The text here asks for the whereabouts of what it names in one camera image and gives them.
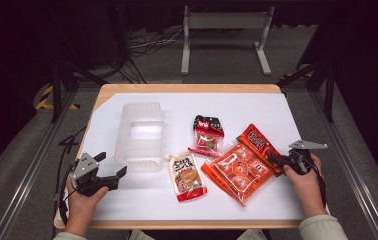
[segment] metal stand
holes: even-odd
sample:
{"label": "metal stand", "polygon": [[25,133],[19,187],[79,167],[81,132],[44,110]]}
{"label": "metal stand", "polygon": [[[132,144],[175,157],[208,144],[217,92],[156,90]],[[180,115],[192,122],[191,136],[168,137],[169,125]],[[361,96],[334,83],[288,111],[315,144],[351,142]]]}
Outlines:
{"label": "metal stand", "polygon": [[313,63],[296,73],[285,77],[284,80],[280,81],[276,85],[280,88],[286,86],[287,84],[299,79],[300,77],[314,71],[311,75],[311,78],[306,83],[306,88],[308,91],[316,92],[319,90],[320,86],[327,79],[326,82],[326,92],[325,92],[325,102],[324,102],[324,111],[326,113],[327,119],[329,122],[333,122],[332,118],[332,102],[333,102],[333,91],[334,91],[334,76],[335,70],[333,63],[329,62],[317,62]]}
{"label": "metal stand", "polygon": [[264,75],[270,75],[271,70],[264,54],[264,44],[273,18],[274,7],[269,7],[268,12],[252,13],[192,13],[185,6],[184,16],[184,45],[182,56],[181,74],[189,74],[190,42],[189,29],[212,29],[212,28],[240,28],[260,29],[260,41],[254,42],[255,51],[260,60]]}
{"label": "metal stand", "polygon": [[58,116],[62,112],[61,86],[64,85],[67,91],[72,92],[77,91],[79,87],[79,84],[76,80],[76,77],[73,75],[73,72],[77,72],[90,81],[93,81],[101,86],[108,83],[81,67],[73,65],[69,62],[57,61],[52,69],[52,85],[54,94],[54,115],[52,117],[52,123],[56,122]]}

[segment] snack bag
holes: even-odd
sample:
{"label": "snack bag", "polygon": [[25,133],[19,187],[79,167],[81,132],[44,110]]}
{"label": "snack bag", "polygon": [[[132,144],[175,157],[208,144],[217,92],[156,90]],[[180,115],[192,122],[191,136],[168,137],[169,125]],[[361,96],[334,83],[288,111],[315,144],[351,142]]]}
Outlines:
{"label": "snack bag", "polygon": [[249,124],[248,128],[237,139],[246,144],[255,154],[257,154],[264,163],[271,168],[276,177],[282,175],[284,171],[268,161],[267,156],[272,154],[276,157],[283,158],[282,155],[271,145],[269,140],[255,127]]}
{"label": "snack bag", "polygon": [[244,143],[206,162],[202,171],[228,195],[246,206],[245,200],[273,176],[273,171]]}
{"label": "snack bag", "polygon": [[208,157],[218,157],[223,145],[224,132],[218,118],[198,115],[193,123],[194,144],[189,151]]}
{"label": "snack bag", "polygon": [[246,199],[263,186],[273,175],[282,174],[269,163],[265,154],[280,154],[250,124],[237,137],[237,142],[222,156],[206,161],[201,170],[223,191],[246,206]]}
{"label": "snack bag", "polygon": [[170,174],[179,202],[200,197],[207,193],[207,187],[201,178],[193,153],[165,154],[164,158],[170,161]]}

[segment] sleeve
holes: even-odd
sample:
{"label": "sleeve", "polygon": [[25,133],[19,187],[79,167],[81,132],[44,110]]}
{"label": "sleeve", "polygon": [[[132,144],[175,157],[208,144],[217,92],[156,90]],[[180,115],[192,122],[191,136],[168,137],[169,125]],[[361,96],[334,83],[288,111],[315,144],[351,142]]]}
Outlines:
{"label": "sleeve", "polygon": [[54,240],[87,240],[87,239],[84,237],[77,236],[72,233],[60,232],[55,236]]}
{"label": "sleeve", "polygon": [[330,215],[318,215],[305,219],[299,225],[303,240],[347,240],[338,219]]}

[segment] gray carpet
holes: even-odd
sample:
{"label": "gray carpet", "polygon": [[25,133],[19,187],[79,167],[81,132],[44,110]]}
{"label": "gray carpet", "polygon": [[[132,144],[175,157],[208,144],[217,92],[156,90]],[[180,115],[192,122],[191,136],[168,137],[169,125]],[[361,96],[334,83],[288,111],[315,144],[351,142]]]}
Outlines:
{"label": "gray carpet", "polygon": [[[295,66],[311,38],[314,27],[270,30],[265,53],[272,71],[271,76],[264,76],[253,49],[255,32],[241,31],[236,36],[219,32],[199,32],[191,40],[191,65],[187,76],[180,75],[182,44],[163,47],[152,55],[134,57],[145,80],[155,83],[276,83],[279,77],[295,71]],[[107,79],[111,83],[126,83],[119,74]],[[328,205],[332,215],[341,222],[350,239],[378,239],[378,234],[370,224],[367,209],[362,208],[361,196],[355,191],[354,184],[347,177],[343,162],[335,144],[332,142],[328,124],[320,117],[321,109],[314,103],[314,95],[302,87],[303,81],[297,81],[282,89],[288,94],[288,103],[297,123],[301,137],[305,140],[329,144],[329,149],[315,152],[323,160],[323,171],[327,183]],[[34,184],[24,194],[26,197],[19,214],[8,221],[7,239],[51,239],[55,181],[59,159],[63,146],[58,144],[69,135],[83,128],[89,119],[99,87],[93,83],[82,83],[72,100],[80,104],[79,110],[68,110],[58,131],[52,138],[52,144],[46,150]],[[323,89],[318,94],[322,98]],[[38,110],[37,115],[16,136],[0,157],[0,222],[8,205],[19,188],[45,134],[52,127],[51,110]],[[341,136],[353,165],[364,180],[378,212],[378,168],[367,149],[361,134],[352,120],[343,98],[335,93],[334,124]],[[66,164],[73,161],[78,146],[65,156]],[[275,229],[271,231],[274,240],[300,239],[297,229]],[[125,231],[91,229],[89,239],[125,239]]]}

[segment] plastic container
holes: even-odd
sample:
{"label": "plastic container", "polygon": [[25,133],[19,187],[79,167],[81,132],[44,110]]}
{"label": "plastic container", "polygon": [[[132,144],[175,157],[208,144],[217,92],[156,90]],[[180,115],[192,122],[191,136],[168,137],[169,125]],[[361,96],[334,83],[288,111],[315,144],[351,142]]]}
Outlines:
{"label": "plastic container", "polygon": [[164,112],[157,102],[123,106],[114,159],[128,172],[156,172],[162,168]]}

